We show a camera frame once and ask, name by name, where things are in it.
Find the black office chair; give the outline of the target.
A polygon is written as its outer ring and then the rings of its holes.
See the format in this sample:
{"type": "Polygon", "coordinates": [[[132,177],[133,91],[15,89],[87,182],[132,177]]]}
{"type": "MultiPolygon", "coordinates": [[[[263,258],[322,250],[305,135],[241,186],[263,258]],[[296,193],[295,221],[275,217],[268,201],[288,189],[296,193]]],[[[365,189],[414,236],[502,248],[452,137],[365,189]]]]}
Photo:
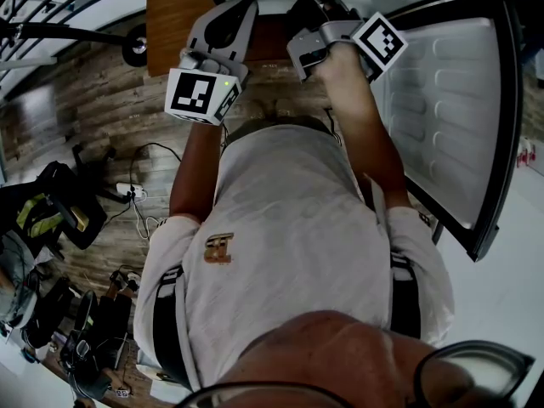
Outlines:
{"type": "Polygon", "coordinates": [[[58,258],[56,251],[61,235],[81,250],[97,238],[107,219],[99,196],[126,203],[127,198],[105,188],[103,175],[107,162],[116,150],[110,147],[97,161],[84,163],[82,146],[72,148],[76,166],[50,162],[29,183],[0,188],[0,236],[13,232],[36,257],[43,247],[58,258]]]}

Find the yellow-green vest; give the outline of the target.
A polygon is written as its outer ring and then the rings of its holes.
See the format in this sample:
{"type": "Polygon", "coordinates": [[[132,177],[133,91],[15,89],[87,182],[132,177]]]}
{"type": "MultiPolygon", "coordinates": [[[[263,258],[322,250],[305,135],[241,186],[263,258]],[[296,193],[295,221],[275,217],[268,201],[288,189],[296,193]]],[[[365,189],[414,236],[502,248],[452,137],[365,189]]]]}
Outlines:
{"type": "Polygon", "coordinates": [[[63,222],[80,232],[89,224],[88,216],[77,206],[65,207],[62,202],[44,193],[27,200],[18,211],[16,224],[30,238],[54,232],[63,222]]]}

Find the person's black-framed glasses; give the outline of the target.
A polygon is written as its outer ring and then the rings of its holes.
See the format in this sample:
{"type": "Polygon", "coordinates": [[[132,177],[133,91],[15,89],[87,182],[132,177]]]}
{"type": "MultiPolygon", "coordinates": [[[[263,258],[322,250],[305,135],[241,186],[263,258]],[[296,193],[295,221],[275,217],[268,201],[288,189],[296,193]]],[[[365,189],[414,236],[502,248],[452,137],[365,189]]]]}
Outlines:
{"type": "MultiPolygon", "coordinates": [[[[514,408],[513,394],[535,359],[500,343],[469,340],[424,356],[411,394],[395,408],[514,408]]],[[[363,408],[337,391],[301,382],[242,381],[214,384],[174,408],[363,408]]]]}

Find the red wall hooks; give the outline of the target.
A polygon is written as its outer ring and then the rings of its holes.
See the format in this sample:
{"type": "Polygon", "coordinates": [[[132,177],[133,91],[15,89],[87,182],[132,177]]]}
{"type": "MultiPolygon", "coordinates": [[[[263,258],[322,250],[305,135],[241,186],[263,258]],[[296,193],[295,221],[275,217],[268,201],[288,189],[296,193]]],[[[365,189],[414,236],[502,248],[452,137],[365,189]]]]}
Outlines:
{"type": "Polygon", "coordinates": [[[531,139],[521,137],[518,142],[516,167],[530,166],[536,160],[536,146],[531,139]]]}

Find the brown wooden cabinet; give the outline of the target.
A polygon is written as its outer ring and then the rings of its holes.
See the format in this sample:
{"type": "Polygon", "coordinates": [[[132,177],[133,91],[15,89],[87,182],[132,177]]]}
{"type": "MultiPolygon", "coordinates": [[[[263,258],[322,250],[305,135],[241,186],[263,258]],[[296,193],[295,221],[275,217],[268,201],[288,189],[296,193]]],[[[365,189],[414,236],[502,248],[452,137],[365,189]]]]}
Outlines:
{"type": "MultiPolygon", "coordinates": [[[[224,0],[147,0],[147,69],[151,77],[166,75],[179,64],[195,21],[224,0]]],[[[256,18],[246,61],[254,69],[260,65],[289,66],[286,51],[286,16],[259,15],[256,18]]]]}

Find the white refrigerator with black frame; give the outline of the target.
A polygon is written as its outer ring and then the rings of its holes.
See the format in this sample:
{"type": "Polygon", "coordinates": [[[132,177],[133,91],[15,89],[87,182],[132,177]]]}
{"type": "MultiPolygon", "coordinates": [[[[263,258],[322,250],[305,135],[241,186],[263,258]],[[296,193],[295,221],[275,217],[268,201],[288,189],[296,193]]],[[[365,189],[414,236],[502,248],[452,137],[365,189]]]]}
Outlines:
{"type": "MultiPolygon", "coordinates": [[[[257,0],[283,14],[288,38],[326,17],[313,0],[257,0]]],[[[522,71],[514,0],[343,0],[382,14],[405,52],[373,81],[408,190],[482,259],[498,231],[519,141],[522,71]]]]}

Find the black bag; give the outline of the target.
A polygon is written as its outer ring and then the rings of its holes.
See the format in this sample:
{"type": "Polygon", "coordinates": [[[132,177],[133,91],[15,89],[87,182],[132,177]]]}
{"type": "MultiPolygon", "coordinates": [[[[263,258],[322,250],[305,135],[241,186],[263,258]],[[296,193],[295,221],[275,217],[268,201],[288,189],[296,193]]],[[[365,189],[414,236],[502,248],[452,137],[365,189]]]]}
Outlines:
{"type": "Polygon", "coordinates": [[[74,408],[94,408],[94,402],[109,391],[131,393],[117,366],[132,305],[123,292],[83,295],[74,328],[60,353],[60,364],[75,394],[74,408]]]}

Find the person's left forearm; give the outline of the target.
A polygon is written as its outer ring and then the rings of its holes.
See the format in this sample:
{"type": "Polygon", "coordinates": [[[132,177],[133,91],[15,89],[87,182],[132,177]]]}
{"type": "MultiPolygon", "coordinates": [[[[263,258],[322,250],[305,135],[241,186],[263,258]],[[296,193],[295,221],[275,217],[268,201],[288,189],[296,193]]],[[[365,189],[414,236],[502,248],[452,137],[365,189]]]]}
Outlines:
{"type": "Polygon", "coordinates": [[[195,123],[170,193],[169,216],[202,223],[213,209],[221,155],[222,129],[195,123]]]}

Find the black backpack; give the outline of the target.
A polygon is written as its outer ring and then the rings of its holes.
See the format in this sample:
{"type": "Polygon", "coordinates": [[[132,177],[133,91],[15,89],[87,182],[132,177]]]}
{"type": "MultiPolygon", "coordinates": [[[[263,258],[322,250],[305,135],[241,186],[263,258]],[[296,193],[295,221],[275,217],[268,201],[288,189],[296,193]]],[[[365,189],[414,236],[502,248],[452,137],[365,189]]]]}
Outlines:
{"type": "Polygon", "coordinates": [[[59,278],[39,301],[35,312],[22,330],[25,344],[32,349],[47,345],[68,312],[76,294],[68,278],[59,278]]]}

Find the person's white shirt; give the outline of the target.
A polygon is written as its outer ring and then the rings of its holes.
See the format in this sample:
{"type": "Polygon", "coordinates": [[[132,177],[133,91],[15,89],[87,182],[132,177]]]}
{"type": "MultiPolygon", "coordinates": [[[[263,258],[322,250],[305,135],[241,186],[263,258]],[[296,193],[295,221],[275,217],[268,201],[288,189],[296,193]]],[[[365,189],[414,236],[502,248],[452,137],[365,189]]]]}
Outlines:
{"type": "Polygon", "coordinates": [[[155,357],[162,276],[181,267],[172,317],[197,384],[215,383],[256,338],[301,314],[336,310],[374,326],[391,315],[390,255],[414,266],[422,340],[438,344],[454,316],[450,277],[418,211],[372,211],[336,140],[283,125],[230,144],[204,221],[176,215],[150,238],[133,332],[155,357]]]}

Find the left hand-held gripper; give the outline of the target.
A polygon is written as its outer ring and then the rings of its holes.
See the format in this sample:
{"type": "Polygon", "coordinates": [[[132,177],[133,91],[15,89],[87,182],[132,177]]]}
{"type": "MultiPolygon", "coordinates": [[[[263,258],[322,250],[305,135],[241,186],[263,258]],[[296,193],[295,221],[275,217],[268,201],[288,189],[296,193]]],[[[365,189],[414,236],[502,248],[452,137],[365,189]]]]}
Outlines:
{"type": "Polygon", "coordinates": [[[207,125],[224,123],[249,74],[241,62],[257,15],[257,0],[230,0],[197,19],[179,66],[169,71],[164,104],[168,115],[207,125]]]}

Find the low wooden table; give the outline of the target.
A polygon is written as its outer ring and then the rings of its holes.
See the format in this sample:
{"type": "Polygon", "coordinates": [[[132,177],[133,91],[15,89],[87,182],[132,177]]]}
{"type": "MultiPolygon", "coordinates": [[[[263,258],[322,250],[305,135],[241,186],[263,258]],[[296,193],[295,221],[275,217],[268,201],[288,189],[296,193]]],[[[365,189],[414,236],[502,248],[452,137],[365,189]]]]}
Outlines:
{"type": "MultiPolygon", "coordinates": [[[[118,398],[114,392],[107,392],[101,400],[109,408],[170,408],[171,404],[160,401],[150,395],[151,380],[136,369],[137,345],[134,340],[125,342],[117,372],[120,377],[131,387],[132,394],[127,398],[118,398]]],[[[55,408],[73,408],[74,393],[67,382],[67,375],[60,365],[60,355],[48,353],[43,362],[67,387],[68,401],[54,403],[55,408]]]]}

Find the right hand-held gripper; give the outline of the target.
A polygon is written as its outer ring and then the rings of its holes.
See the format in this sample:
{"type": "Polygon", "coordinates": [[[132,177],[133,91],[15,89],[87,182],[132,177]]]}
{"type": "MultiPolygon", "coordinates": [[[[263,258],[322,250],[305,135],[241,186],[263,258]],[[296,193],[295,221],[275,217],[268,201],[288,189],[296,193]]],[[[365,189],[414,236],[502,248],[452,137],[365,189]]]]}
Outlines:
{"type": "Polygon", "coordinates": [[[369,82],[377,80],[408,47],[406,40],[380,13],[360,20],[356,8],[343,0],[313,0],[326,17],[317,30],[301,30],[287,44],[287,52],[301,81],[306,81],[324,62],[336,43],[351,43],[360,54],[360,63],[369,82]]]}

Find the person's right forearm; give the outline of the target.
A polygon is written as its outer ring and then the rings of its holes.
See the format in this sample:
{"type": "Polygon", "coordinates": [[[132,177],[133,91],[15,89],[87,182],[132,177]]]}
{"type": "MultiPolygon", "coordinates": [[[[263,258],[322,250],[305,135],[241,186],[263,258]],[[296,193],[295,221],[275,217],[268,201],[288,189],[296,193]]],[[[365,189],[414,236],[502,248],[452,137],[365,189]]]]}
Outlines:
{"type": "Polygon", "coordinates": [[[335,43],[313,75],[324,84],[363,196],[370,196],[376,184],[387,209],[410,207],[400,155],[383,125],[355,46],[335,43]]]}

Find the white power strip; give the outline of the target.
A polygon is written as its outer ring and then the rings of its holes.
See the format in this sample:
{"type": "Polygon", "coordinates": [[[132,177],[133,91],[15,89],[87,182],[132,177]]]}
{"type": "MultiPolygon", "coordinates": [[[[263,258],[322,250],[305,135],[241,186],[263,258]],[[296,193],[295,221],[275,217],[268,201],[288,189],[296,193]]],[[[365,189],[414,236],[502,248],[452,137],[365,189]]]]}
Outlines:
{"type": "Polygon", "coordinates": [[[147,197],[147,192],[141,184],[118,182],[116,184],[116,191],[123,196],[128,196],[135,199],[147,197]]]}
{"type": "Polygon", "coordinates": [[[119,270],[114,271],[110,276],[110,282],[120,291],[128,288],[132,292],[139,290],[141,277],[135,272],[122,273],[119,270]]]}

